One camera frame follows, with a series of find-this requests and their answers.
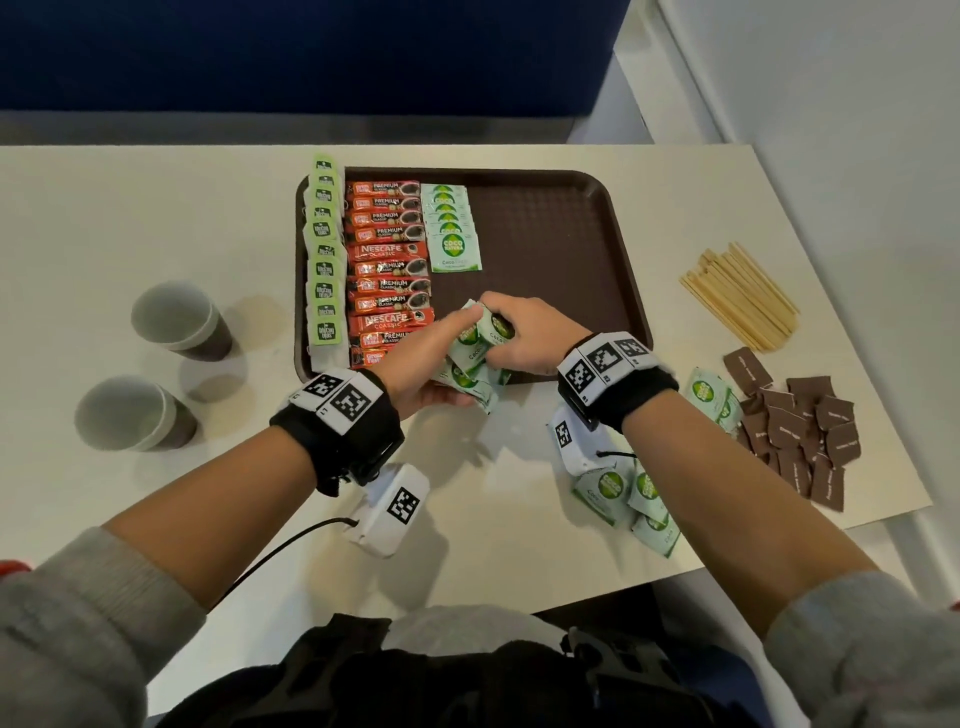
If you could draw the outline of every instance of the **brown tray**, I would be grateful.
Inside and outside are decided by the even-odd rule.
[[[583,172],[348,167],[348,182],[420,180],[462,184],[480,240],[482,271],[431,274],[437,318],[487,290],[540,297],[592,331],[653,337],[607,189]],[[297,298],[294,362],[313,377],[306,350],[303,192],[297,188]],[[544,381],[519,373],[511,383]]]

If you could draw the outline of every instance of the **bundle of wooden sticks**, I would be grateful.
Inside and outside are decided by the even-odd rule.
[[[739,243],[727,253],[707,250],[680,283],[751,349],[773,352],[797,330],[800,309]]]

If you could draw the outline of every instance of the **gray sweatshirt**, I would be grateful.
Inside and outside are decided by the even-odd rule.
[[[204,619],[137,551],[86,531],[36,571],[0,579],[0,724],[139,728],[147,683]],[[396,622],[385,646],[555,646],[551,630],[506,610],[435,608]],[[764,648],[814,726],[960,726],[960,615],[924,607],[886,574],[837,579],[798,599]]]

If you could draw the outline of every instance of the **person's left hand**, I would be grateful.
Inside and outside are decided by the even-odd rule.
[[[429,404],[467,406],[476,400],[463,392],[430,381],[444,363],[453,340],[480,321],[483,306],[461,308],[423,327],[397,344],[371,371],[380,377],[401,420]]]

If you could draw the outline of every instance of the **person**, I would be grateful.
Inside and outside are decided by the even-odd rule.
[[[590,335],[538,299],[488,292],[481,302],[516,329],[490,350],[496,368],[556,374]],[[401,419],[429,405],[472,404],[430,377],[481,313],[456,311],[373,367]],[[815,725],[960,725],[960,617],[923,606],[880,572],[674,389],[626,413],[620,427]],[[0,579],[4,725],[141,725],[146,684],[316,480],[303,447],[271,426],[87,530],[36,570]],[[558,631],[493,607],[433,608],[395,621],[382,647],[405,650],[384,655],[450,655],[500,652],[516,640],[556,649]]]

